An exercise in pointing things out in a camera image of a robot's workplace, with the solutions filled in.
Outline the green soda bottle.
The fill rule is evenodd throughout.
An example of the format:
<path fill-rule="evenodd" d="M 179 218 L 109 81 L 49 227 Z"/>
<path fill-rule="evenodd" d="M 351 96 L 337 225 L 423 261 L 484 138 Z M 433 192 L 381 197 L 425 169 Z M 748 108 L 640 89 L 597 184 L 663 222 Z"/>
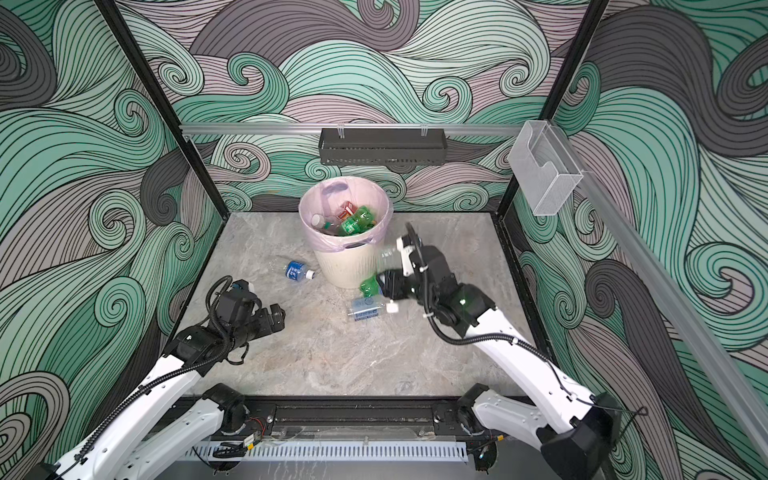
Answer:
<path fill-rule="evenodd" d="M 375 213 L 369 207 L 361 206 L 341 222 L 339 233 L 342 236 L 358 235 L 372 229 L 376 224 Z"/>
<path fill-rule="evenodd" d="M 380 283 L 378 281 L 378 276 L 373 275 L 370 278 L 364 280 L 360 284 L 359 290 L 362 293 L 362 296 L 364 298 L 370 298 L 377 295 L 381 295 L 382 290 L 381 290 Z"/>

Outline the clear bottle pale blue label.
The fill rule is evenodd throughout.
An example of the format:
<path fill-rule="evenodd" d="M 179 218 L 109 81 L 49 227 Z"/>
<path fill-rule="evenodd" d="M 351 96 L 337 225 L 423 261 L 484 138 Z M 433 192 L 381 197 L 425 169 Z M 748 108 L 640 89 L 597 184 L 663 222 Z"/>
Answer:
<path fill-rule="evenodd" d="M 348 316 L 354 321 L 362 321 L 381 315 L 384 304 L 377 297 L 358 298 L 351 302 Z"/>

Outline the clear bottle blue label white cap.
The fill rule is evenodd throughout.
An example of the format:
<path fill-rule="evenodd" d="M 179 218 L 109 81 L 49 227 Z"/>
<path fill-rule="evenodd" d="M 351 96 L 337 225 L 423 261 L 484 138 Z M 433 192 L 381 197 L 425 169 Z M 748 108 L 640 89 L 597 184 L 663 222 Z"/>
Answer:
<path fill-rule="evenodd" d="M 294 282 L 312 280 L 316 271 L 306 263 L 297 260 L 289 260 L 284 268 L 284 276 Z"/>

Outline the red orange drink bottle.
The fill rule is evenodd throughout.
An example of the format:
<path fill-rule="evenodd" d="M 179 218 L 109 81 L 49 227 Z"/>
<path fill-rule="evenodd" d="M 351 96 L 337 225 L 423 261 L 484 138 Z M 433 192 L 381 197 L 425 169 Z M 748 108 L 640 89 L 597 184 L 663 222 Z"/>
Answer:
<path fill-rule="evenodd" d="M 357 211 L 357 206 L 350 201 L 345 201 L 338 209 L 336 217 L 341 221 L 353 216 Z"/>

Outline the clear bottle blue red insert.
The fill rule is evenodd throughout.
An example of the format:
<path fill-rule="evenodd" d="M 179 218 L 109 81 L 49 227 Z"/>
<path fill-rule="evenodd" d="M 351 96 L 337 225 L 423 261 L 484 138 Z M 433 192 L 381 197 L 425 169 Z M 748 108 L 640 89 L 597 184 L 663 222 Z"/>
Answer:
<path fill-rule="evenodd" d="M 338 233 L 338 224 L 335 217 L 314 214 L 311 218 L 311 225 L 317 231 L 327 235 L 336 235 Z"/>

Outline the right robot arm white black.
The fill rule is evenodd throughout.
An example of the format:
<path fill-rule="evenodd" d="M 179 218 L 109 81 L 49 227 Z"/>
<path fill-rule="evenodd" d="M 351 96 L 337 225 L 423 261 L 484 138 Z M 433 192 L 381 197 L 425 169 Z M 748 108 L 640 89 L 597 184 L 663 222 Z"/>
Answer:
<path fill-rule="evenodd" d="M 530 400 L 476 385 L 463 397 L 471 424 L 532 446 L 562 479 L 594 477 L 620 437 L 621 408 L 611 394 L 596 394 L 560 370 L 485 293 L 454 275 L 437 281 L 426 272 L 386 270 L 376 280 L 384 297 L 417 301 L 444 342 L 479 348 Z"/>

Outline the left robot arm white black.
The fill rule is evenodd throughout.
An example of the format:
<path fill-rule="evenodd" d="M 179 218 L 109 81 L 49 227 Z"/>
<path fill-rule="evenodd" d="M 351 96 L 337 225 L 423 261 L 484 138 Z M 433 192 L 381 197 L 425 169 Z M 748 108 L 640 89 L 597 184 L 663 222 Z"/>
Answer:
<path fill-rule="evenodd" d="M 156 362 L 147 383 L 110 413 L 91 435 L 57 463 L 41 463 L 28 479 L 154 479 L 204 438 L 221 431 L 238 435 L 247 426 L 245 397 L 217 384 L 189 410 L 149 440 L 144 438 L 210 367 L 234 348 L 284 329 L 277 304 L 236 326 L 235 334 L 190 327 Z"/>

